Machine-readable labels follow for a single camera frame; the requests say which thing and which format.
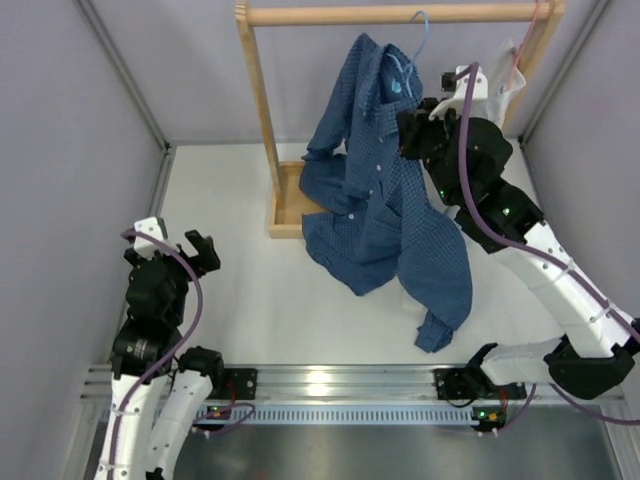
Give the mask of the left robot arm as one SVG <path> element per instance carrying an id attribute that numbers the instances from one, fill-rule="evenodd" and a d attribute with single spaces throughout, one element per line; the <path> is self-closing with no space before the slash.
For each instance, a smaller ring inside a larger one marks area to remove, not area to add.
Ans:
<path id="1" fill-rule="evenodd" d="M 222 355 L 183 347 L 192 328 L 180 332 L 188 292 L 202 315 L 200 279 L 220 268 L 211 237 L 185 237 L 187 255 L 173 243 L 159 217 L 138 220 L 123 232 L 124 258 L 131 265 L 126 321 L 111 354 L 111 400 L 107 431 L 95 476 L 98 479 L 170 479 L 198 407 L 223 393 Z"/>

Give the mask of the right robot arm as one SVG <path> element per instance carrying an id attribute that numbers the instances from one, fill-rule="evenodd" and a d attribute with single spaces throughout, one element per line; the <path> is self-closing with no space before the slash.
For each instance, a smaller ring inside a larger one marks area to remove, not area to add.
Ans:
<path id="1" fill-rule="evenodd" d="M 513 154 L 489 120 L 463 120 L 453 109 L 437 118 L 436 100 L 396 116 L 399 153 L 419 161 L 455 222 L 487 254 L 511 270 L 562 330 L 551 340 L 522 345 L 489 343 L 448 387 L 488 398 L 501 387 L 547 383 L 582 400 L 619 386 L 639 352 L 639 322 L 617 309 L 557 240 L 543 212 L 502 174 Z"/>

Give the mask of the blue checked shirt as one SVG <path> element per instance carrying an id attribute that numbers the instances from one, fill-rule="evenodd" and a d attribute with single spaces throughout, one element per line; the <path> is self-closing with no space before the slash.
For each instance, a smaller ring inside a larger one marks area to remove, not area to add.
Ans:
<path id="1" fill-rule="evenodd" d="M 300 190 L 322 212 L 302 218 L 310 257 L 357 296 L 398 279 L 426 315 L 415 344 L 446 347 L 472 309 L 459 228 L 429 201 L 422 167 L 399 153 L 399 113 L 422 84 L 395 45 L 358 36 L 307 145 Z"/>

